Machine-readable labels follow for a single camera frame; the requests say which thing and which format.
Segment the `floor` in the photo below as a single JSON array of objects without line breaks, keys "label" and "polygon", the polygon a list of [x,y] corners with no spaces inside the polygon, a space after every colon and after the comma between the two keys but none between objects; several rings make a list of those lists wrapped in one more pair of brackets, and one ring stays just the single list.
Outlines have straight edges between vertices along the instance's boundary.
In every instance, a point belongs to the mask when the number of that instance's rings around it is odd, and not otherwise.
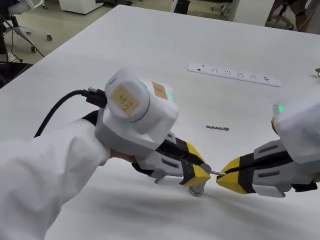
[{"label": "floor", "polygon": [[[87,15],[81,15],[60,10],[56,0],[47,0],[48,10],[38,7],[34,11],[18,16],[20,25],[45,30],[52,35],[53,41],[47,41],[46,35],[33,33],[30,37],[37,48],[46,56],[77,33],[85,29],[98,18],[106,14],[111,8],[100,7]],[[171,0],[133,0],[133,6],[154,10],[170,11]],[[191,0],[188,14],[218,19],[219,12],[211,11],[212,3],[207,1]],[[12,48],[12,35],[5,37],[8,51]],[[20,36],[13,35],[13,52],[25,63],[35,64],[42,57],[32,53],[30,45]]]}]

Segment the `person's hand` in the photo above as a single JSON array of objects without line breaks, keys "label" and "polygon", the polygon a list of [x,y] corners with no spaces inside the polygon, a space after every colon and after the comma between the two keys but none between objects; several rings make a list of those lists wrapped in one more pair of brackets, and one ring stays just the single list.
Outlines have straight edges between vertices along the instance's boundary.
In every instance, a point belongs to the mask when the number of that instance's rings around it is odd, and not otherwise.
[{"label": "person's hand", "polygon": [[[121,153],[121,152],[118,152],[116,150],[110,150],[110,158],[109,159],[112,159],[112,158],[118,158],[118,159],[123,159],[123,160],[126,160],[128,161],[129,163],[132,163],[132,164],[135,164],[137,161],[135,159],[134,156],[129,156],[129,155],[126,155],[124,153]],[[104,166],[106,163],[107,163],[108,159],[106,159],[105,161],[103,161],[100,166]]]}]

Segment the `black cable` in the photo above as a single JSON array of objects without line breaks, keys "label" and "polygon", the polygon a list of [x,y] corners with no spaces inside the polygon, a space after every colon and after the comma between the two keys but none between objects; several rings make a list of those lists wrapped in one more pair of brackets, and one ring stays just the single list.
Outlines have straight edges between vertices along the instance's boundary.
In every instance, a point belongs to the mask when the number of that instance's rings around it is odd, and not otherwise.
[{"label": "black cable", "polygon": [[45,58],[45,55],[43,55],[39,49],[25,36],[23,36],[22,34],[20,34],[1,14],[0,14],[0,18],[11,28],[12,31],[15,31],[16,34],[18,34],[20,37],[22,37],[24,40],[26,40],[28,43],[31,44],[32,47],[34,47],[36,49],[36,51],[43,57]]},{"label": "black cable", "polygon": [[39,137],[42,132],[44,131],[45,127],[47,126],[48,122],[50,121],[50,119],[52,118],[52,116],[55,114],[55,112],[58,110],[58,108],[65,102],[67,101],[69,98],[72,98],[73,96],[76,95],[82,95],[87,97],[88,96],[88,91],[86,90],[75,90],[72,91],[70,93],[68,93],[67,95],[65,95],[63,98],[61,98],[54,106],[53,108],[50,110],[50,112],[47,114],[47,116],[45,117],[45,119],[43,120],[43,122],[41,123],[38,131],[35,134],[35,138]]},{"label": "black cable", "polygon": [[3,25],[3,22],[0,21],[0,49],[1,50],[5,50],[5,60],[6,60],[6,63],[8,64],[9,63],[9,56],[8,56],[8,50],[7,50],[7,47],[6,47],[6,43],[5,43],[5,37],[4,37],[4,25]]},{"label": "black cable", "polygon": [[12,62],[19,60],[20,63],[23,62],[22,59],[20,59],[15,53],[14,53],[14,31],[11,31],[11,53],[13,56],[15,56],[15,60],[13,60]]}]

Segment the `drill bit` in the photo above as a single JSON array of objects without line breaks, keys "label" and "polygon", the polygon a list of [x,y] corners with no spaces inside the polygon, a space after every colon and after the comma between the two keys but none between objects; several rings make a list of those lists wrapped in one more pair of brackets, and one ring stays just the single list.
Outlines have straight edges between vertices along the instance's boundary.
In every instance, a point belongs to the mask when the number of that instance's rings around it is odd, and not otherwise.
[{"label": "drill bit", "polygon": [[216,129],[216,130],[223,130],[223,131],[229,131],[230,128],[229,127],[221,127],[221,126],[210,126],[210,125],[207,125],[205,126],[207,129]]}]

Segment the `cable connector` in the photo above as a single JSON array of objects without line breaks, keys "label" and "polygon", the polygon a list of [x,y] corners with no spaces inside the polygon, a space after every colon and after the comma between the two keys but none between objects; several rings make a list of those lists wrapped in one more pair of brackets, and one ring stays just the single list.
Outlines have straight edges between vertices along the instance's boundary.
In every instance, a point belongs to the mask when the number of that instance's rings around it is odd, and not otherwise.
[{"label": "cable connector", "polygon": [[85,91],[86,102],[93,104],[99,108],[105,108],[107,105],[107,97],[104,91],[101,89],[95,89],[93,87],[89,87],[88,90]]}]

